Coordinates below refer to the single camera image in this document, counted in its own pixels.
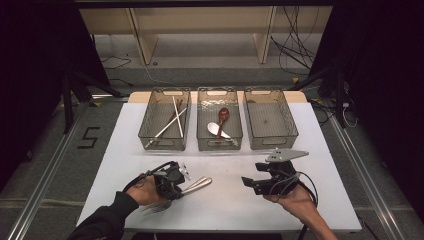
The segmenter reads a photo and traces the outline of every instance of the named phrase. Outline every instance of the sleeve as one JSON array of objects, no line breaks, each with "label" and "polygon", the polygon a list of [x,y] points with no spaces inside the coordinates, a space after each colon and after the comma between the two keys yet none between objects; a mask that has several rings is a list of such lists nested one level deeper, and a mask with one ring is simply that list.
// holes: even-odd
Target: sleeve
[{"label": "sleeve", "polygon": [[137,208],[138,204],[131,196],[116,192],[112,205],[99,207],[67,239],[121,239],[125,219]]}]

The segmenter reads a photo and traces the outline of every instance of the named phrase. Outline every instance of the metal spoon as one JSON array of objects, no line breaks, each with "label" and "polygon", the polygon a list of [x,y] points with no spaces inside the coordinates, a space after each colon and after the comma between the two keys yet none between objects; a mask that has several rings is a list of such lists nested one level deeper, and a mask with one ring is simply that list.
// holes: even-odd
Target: metal spoon
[{"label": "metal spoon", "polygon": [[219,129],[218,133],[216,134],[217,138],[221,138],[222,134],[222,126],[224,125],[224,122],[230,117],[230,112],[228,111],[228,108],[221,108],[218,112],[219,117]]},{"label": "metal spoon", "polygon": [[[218,135],[218,129],[219,129],[219,125],[212,122],[208,124],[208,130],[210,133],[212,133],[213,135]],[[227,134],[225,134],[225,132],[223,132],[221,130],[221,136],[224,138],[231,138],[230,136],[228,136]]]}]

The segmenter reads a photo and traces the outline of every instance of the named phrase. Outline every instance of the table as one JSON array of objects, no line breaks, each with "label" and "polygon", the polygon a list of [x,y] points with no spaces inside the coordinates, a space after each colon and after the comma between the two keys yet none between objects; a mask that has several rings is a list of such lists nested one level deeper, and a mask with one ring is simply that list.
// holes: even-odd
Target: table
[{"label": "table", "polygon": [[[151,152],[144,150],[137,136],[148,96],[149,93],[135,93],[131,95],[129,103],[124,104],[78,224],[99,206],[110,205],[115,191],[121,190],[140,172],[172,160],[185,162],[194,181],[206,176],[212,177],[213,183],[174,201],[166,211],[134,211],[126,220],[126,229],[149,232],[271,233],[302,228],[298,219],[279,205],[255,195],[253,189],[245,187],[241,181],[241,176],[268,179],[269,174],[256,171],[255,163],[264,162],[271,152],[250,149],[241,102],[239,107],[244,138],[239,151],[198,151],[195,137],[197,111],[193,104],[186,150]],[[192,93],[192,99],[196,99],[196,93]],[[287,100],[299,131],[292,149],[309,152],[308,156],[293,160],[293,164],[296,170],[305,172],[313,179],[319,194],[318,210],[334,231],[361,230],[312,107],[300,92],[288,93]],[[301,180],[311,187],[306,178],[301,177]],[[184,189],[192,182],[186,181],[180,186]]]}]

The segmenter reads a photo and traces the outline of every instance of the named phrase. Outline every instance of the red spoon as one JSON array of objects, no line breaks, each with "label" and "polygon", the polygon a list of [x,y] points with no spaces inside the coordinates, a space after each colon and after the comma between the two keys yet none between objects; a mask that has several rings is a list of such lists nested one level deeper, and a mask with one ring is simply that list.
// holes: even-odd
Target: red spoon
[{"label": "red spoon", "polygon": [[227,108],[221,108],[218,112],[219,117],[219,128],[218,128],[218,134],[216,135],[217,138],[221,138],[221,132],[222,132],[222,126],[224,125],[224,122],[230,117],[230,112]]}]

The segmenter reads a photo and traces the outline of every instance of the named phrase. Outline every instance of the clear plastic bin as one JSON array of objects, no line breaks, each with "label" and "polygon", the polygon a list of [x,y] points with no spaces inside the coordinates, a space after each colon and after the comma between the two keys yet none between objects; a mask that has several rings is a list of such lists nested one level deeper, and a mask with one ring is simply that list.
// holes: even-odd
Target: clear plastic bin
[{"label": "clear plastic bin", "polygon": [[[186,109],[179,116],[183,136],[181,136],[177,120],[174,120],[162,132],[164,127],[176,117],[172,97],[175,99],[179,113]],[[184,151],[186,148],[190,107],[190,89],[188,88],[153,89],[138,133],[144,149]]]},{"label": "clear plastic bin", "polygon": [[[208,130],[208,124],[220,124],[218,116],[222,108],[227,108],[229,118],[222,131],[230,138],[217,138]],[[240,150],[243,138],[240,109],[235,87],[200,87],[197,99],[197,141],[200,151]]]},{"label": "clear plastic bin", "polygon": [[244,110],[252,150],[293,147],[299,133],[280,87],[247,87]]}]

